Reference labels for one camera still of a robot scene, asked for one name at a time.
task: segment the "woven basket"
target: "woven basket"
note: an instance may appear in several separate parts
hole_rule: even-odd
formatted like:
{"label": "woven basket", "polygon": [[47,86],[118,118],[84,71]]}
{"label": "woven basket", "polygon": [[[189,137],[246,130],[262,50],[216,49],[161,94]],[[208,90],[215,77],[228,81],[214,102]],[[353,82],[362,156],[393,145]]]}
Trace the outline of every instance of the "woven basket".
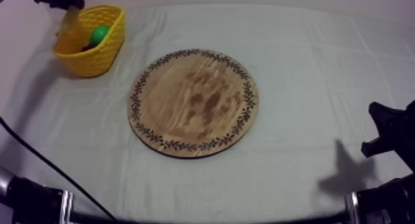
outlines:
{"label": "woven basket", "polygon": [[[82,11],[78,23],[60,35],[53,53],[81,77],[105,73],[124,41],[124,17],[124,11],[116,6],[96,6]],[[100,25],[109,27],[105,38],[95,48],[81,52],[94,28]]]}

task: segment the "white tablecloth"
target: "white tablecloth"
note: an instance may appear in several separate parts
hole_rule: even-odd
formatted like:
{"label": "white tablecloth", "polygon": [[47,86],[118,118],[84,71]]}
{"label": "white tablecloth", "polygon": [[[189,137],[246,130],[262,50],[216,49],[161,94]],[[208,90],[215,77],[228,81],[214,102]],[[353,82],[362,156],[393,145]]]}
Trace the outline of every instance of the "white tablecloth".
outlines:
{"label": "white tablecloth", "polygon": [[[409,169],[393,153],[365,159],[377,136],[367,108],[415,99],[415,31],[389,23],[258,5],[191,5],[126,11],[125,42],[106,74],[79,79],[51,54],[54,31],[23,70],[4,119],[122,218],[232,222],[286,220],[343,208],[348,192]],[[259,111],[230,149],[178,160],[147,147],[126,115],[133,80],[154,59],[203,48],[252,74]],[[76,192],[0,131],[0,164]]]}

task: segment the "wooden tray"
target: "wooden tray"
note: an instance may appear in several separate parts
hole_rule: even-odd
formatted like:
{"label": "wooden tray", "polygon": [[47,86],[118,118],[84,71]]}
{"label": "wooden tray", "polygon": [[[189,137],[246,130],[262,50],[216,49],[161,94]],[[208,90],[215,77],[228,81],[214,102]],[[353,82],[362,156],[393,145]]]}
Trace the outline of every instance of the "wooden tray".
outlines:
{"label": "wooden tray", "polygon": [[246,133],[258,110],[258,91],[231,57],[189,49],[151,63],[127,103],[128,120],[145,145],[195,158],[223,151]]}

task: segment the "wrinkled fabric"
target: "wrinkled fabric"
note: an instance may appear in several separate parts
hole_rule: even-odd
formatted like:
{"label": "wrinkled fabric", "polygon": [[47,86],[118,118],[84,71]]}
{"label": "wrinkled fabric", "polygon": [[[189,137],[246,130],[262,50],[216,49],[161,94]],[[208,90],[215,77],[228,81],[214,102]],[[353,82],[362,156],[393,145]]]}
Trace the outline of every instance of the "wrinkled fabric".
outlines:
{"label": "wrinkled fabric", "polygon": [[[110,71],[76,78],[54,58],[52,33],[15,85],[4,119],[124,219],[287,220],[343,208],[349,192],[407,175],[389,152],[371,159],[372,101],[415,99],[415,31],[289,7],[190,5],[126,10],[124,45]],[[259,110],[230,149],[178,160],[148,149],[127,120],[133,80],[179,49],[233,57],[254,78]],[[75,210],[102,215],[61,176],[0,131],[0,162],[76,194]]]}

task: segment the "wood grain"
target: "wood grain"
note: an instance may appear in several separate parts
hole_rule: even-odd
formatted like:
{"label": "wood grain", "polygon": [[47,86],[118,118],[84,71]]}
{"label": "wood grain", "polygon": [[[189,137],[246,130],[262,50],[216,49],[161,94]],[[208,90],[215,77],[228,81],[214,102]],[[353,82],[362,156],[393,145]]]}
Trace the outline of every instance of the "wood grain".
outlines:
{"label": "wood grain", "polygon": [[258,91],[231,57],[188,49],[147,67],[132,85],[127,111],[133,131],[155,151],[205,157],[248,131],[258,111]]}

